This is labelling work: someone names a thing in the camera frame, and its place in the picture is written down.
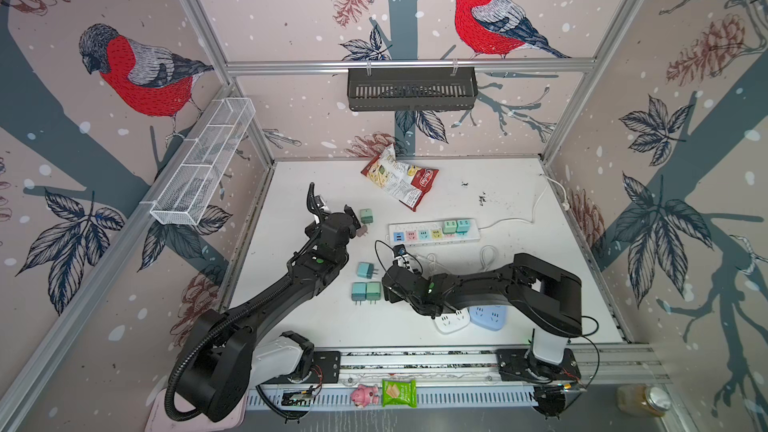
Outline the green plug adapter front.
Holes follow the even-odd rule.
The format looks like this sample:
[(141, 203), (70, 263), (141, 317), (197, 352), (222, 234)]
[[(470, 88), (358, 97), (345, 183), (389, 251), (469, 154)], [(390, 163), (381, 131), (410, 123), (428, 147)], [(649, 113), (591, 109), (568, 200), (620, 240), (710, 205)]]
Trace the green plug adapter front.
[(376, 303), (382, 297), (382, 286), (380, 282), (370, 281), (366, 283), (365, 289), (366, 301)]

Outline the light green plug adapter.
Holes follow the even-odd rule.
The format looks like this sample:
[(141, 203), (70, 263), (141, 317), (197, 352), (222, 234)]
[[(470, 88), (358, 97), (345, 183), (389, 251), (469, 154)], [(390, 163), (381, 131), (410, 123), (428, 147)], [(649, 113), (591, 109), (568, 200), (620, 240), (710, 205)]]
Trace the light green plug adapter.
[(442, 223), (442, 233), (452, 235), (457, 232), (458, 224), (455, 220), (446, 220)]

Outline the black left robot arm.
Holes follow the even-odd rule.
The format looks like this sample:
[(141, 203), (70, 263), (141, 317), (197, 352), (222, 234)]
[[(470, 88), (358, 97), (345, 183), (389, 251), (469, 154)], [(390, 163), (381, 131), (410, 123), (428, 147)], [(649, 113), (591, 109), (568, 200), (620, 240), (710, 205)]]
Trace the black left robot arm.
[(195, 321), (168, 377), (164, 410), (169, 419), (224, 419), (246, 393), (259, 342), (325, 290), (349, 262), (347, 245), (361, 227), (353, 209), (328, 211), (313, 183), (306, 206), (314, 221), (305, 228), (307, 242), (288, 259), (286, 274), (241, 305), (223, 313), (208, 310)]

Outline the white multicolour power strip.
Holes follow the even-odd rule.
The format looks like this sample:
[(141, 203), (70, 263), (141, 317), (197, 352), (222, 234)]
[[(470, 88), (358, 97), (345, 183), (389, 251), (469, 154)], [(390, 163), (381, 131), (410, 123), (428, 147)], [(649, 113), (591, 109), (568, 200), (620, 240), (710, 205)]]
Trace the white multicolour power strip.
[(390, 224), (387, 242), (390, 246), (403, 244), (406, 247), (478, 242), (481, 239), (479, 227), (475, 219), (470, 220), (472, 228), (468, 233), (452, 235), (442, 233), (442, 223), (446, 220)]

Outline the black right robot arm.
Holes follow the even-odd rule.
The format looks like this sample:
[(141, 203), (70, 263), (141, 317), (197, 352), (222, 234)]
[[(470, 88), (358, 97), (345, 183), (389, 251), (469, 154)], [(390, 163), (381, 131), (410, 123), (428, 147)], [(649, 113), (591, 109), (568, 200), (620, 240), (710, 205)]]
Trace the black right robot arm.
[(426, 277), (395, 261), (382, 287), (386, 301), (404, 301), (432, 319), (470, 307), (511, 306), (533, 323), (533, 335), (527, 349), (497, 353), (501, 378), (535, 385), (581, 380), (568, 348), (583, 335), (582, 281), (573, 273), (528, 253), (495, 270), (464, 275)]

